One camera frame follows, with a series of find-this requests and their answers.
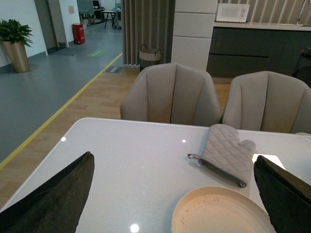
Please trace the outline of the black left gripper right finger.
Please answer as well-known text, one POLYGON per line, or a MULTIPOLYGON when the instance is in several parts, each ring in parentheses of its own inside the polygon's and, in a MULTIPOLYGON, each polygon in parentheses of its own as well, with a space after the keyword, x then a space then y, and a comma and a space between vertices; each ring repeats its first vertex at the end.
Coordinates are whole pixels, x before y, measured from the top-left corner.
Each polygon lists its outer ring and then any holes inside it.
POLYGON ((311 186, 262 155, 254 164, 262 203, 277 233, 311 231, 311 186))

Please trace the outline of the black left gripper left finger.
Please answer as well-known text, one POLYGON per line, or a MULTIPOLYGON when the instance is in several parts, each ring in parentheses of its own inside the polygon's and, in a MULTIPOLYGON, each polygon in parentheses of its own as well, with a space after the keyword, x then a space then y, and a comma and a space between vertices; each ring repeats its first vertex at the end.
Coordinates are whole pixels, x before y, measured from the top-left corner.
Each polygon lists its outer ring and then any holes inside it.
POLYGON ((2 233, 73 233, 94 173, 89 151, 0 214, 2 233))

